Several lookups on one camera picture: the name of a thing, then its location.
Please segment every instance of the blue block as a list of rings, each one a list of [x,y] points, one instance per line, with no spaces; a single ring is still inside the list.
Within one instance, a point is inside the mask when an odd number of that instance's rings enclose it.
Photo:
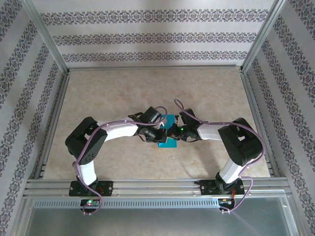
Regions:
[[[166,120],[167,122],[165,126],[161,125],[160,129],[166,129],[167,131],[175,123],[175,115],[167,115]],[[175,139],[167,138],[166,143],[159,143],[158,147],[159,148],[177,148],[177,141]]]

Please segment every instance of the striped wallpaper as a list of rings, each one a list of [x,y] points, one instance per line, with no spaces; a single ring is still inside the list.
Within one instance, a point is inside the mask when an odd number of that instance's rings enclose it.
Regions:
[[[34,0],[68,67],[241,65],[273,0]]]
[[[315,235],[315,3],[290,0],[248,77],[278,168]]]
[[[18,0],[0,0],[0,236],[10,235],[62,73]]]

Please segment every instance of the patterned wallpaper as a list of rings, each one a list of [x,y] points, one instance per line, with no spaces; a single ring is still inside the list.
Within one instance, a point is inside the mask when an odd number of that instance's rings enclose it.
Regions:
[[[307,235],[315,235],[314,16],[311,0],[288,1],[248,70],[272,152]]]
[[[10,235],[63,78],[18,0],[0,0],[0,236]]]
[[[273,0],[34,0],[68,67],[241,65]]]

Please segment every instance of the beige tile floor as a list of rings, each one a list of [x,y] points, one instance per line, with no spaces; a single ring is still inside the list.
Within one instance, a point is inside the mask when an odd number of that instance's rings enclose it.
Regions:
[[[177,114],[174,98],[203,120],[244,117],[254,127],[237,69],[75,71],[71,73],[44,178],[75,178],[71,166],[74,158],[64,141],[85,117],[112,121],[159,105]],[[228,158],[220,141],[178,142],[177,148],[158,148],[138,137],[123,137],[106,142],[94,162],[99,178],[194,178],[214,177]],[[244,175],[269,177],[265,159]]]

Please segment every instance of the wall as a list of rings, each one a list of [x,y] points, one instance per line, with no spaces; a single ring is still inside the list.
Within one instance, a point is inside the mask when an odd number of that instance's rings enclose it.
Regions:
[[[248,77],[272,144],[306,226],[315,235],[315,2],[290,0]]]
[[[241,65],[273,0],[34,0],[68,67]]]
[[[10,235],[62,73],[18,0],[0,0],[0,236]]]

